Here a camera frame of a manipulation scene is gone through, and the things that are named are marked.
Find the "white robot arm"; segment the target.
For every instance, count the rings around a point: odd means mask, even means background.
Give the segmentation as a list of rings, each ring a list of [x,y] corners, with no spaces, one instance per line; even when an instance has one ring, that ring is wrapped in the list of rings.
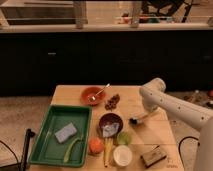
[[[165,93],[166,84],[154,78],[139,88],[147,113],[158,107],[174,115],[200,133],[193,171],[213,171],[213,110]]]

